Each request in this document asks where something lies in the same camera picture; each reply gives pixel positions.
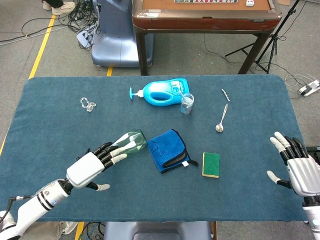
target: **gray machine base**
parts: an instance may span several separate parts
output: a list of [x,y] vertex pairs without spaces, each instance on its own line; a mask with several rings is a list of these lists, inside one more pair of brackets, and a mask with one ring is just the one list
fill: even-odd
[[[151,66],[154,60],[155,35],[145,36],[146,63]],[[95,34],[91,57],[94,64],[104,67],[138,68],[139,58],[136,38],[118,38],[101,32]]]
[[211,240],[208,221],[107,222],[104,240]]
[[[132,23],[132,0],[92,0],[99,19],[91,57],[104,67],[138,68],[136,34]],[[145,36],[147,65],[154,60],[155,35]]]

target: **tripod stand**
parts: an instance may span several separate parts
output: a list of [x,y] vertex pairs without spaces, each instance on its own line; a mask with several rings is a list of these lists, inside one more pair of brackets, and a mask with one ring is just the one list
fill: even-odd
[[[282,23],[280,24],[280,26],[278,27],[278,29],[275,31],[274,34],[271,34],[270,35],[270,41],[269,43],[267,44],[267,46],[265,47],[265,49],[263,50],[263,52],[261,53],[260,57],[258,58],[258,60],[254,61],[254,63],[259,66],[263,71],[265,71],[267,74],[269,74],[270,72],[270,67],[271,67],[271,63],[272,63],[272,58],[274,57],[274,52],[275,52],[275,55],[277,55],[277,47],[278,47],[278,34],[279,32],[281,31],[282,27],[286,24],[286,21],[288,20],[288,18],[294,14],[297,10],[296,10],[296,6],[297,4],[300,2],[300,0],[296,0],[295,3],[293,4],[293,6],[290,8],[290,10],[288,11],[287,15],[285,16],[285,18],[283,19]],[[269,59],[269,63],[267,65],[267,69],[265,67],[263,67],[261,64],[260,64],[260,61],[261,59],[264,57],[266,51],[268,50],[268,48],[270,47],[270,45],[272,44],[272,48],[271,48],[271,53],[270,53],[270,59]],[[251,47],[253,46],[254,43],[251,43],[247,46],[244,46],[238,50],[235,50],[233,52],[230,52],[228,53],[227,55],[225,55],[225,57],[229,56],[229,55],[232,55],[232,54],[235,54],[239,51],[242,51],[244,52],[246,55],[248,55],[248,53],[246,52],[246,48],[248,47]]]

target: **blue microfiber towel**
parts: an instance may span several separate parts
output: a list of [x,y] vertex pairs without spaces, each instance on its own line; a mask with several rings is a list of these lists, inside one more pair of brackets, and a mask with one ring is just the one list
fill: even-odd
[[190,159],[184,141],[174,129],[152,138],[147,145],[160,173],[179,167],[184,161],[199,165]]

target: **scrub pad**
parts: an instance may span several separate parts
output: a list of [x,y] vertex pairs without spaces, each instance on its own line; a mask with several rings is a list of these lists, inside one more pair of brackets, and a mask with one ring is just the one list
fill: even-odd
[[202,176],[219,178],[220,155],[216,153],[204,152],[202,156]]

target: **yellow floor line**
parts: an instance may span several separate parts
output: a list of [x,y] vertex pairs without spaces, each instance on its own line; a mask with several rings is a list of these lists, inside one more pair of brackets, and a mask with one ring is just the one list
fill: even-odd
[[5,135],[4,140],[2,142],[2,145],[1,145],[1,148],[0,148],[0,156],[1,156],[2,150],[4,149],[6,138],[7,138],[7,134]]
[[108,67],[108,71],[106,72],[106,76],[107,77],[111,77],[112,76],[112,70],[113,70],[112,66]]
[[84,226],[85,226],[85,222],[84,221],[78,222],[78,226],[76,227],[74,240],[78,240],[79,239],[82,231],[84,230]]
[[40,50],[38,52],[38,55],[36,56],[35,62],[34,62],[33,67],[32,67],[32,70],[30,72],[29,79],[33,78],[36,75],[36,71],[37,71],[39,62],[41,60],[42,54],[44,53],[44,50],[45,50],[45,47],[46,47],[46,44],[47,44],[47,41],[48,41],[48,38],[49,38],[49,35],[50,35],[50,32],[51,32],[51,28],[54,25],[55,19],[56,19],[56,16],[52,15],[51,20],[49,22],[48,29],[45,32],[45,35],[44,35]]

